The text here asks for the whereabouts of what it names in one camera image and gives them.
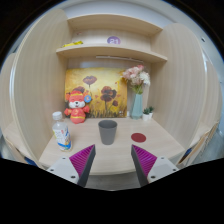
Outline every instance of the stuffed toy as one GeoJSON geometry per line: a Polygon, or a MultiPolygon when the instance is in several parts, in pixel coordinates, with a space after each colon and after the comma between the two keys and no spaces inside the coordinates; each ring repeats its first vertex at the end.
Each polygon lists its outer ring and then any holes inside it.
{"type": "Polygon", "coordinates": [[[69,94],[69,107],[66,108],[64,114],[71,115],[70,119],[74,124],[83,123],[85,121],[85,113],[89,113],[89,106],[85,106],[85,102],[90,102],[89,95],[85,96],[80,91],[72,91],[69,94]]]}

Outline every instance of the small potted plant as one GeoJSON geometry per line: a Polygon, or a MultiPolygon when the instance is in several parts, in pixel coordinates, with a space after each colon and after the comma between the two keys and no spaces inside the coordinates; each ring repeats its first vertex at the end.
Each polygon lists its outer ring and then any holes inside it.
{"type": "Polygon", "coordinates": [[[149,119],[149,108],[145,108],[142,115],[143,121],[147,121],[149,119]]]}
{"type": "Polygon", "coordinates": [[[152,114],[153,114],[153,110],[154,110],[154,108],[150,106],[150,107],[148,108],[148,110],[149,110],[149,119],[151,119],[151,118],[152,118],[152,114]]]}

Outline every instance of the red coaster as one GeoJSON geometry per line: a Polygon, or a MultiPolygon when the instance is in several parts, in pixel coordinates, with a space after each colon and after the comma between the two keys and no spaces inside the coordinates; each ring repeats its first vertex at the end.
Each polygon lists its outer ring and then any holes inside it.
{"type": "Polygon", "coordinates": [[[132,140],[135,142],[144,142],[146,140],[145,135],[141,134],[141,133],[134,133],[131,136],[132,140]]]}

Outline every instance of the sunflower painting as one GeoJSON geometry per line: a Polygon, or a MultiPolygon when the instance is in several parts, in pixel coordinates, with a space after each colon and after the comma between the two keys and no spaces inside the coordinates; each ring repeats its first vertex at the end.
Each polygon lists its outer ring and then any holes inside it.
{"type": "Polygon", "coordinates": [[[126,117],[127,83],[121,68],[68,69],[65,77],[65,101],[73,90],[90,95],[90,113],[86,117],[126,117]]]}

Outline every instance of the blue vase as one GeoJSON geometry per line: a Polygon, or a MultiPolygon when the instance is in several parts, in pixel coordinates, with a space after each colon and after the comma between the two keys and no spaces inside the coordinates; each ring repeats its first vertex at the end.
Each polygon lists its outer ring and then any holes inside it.
{"type": "Polygon", "coordinates": [[[142,94],[135,94],[130,111],[131,118],[138,120],[142,114],[142,94]]]}

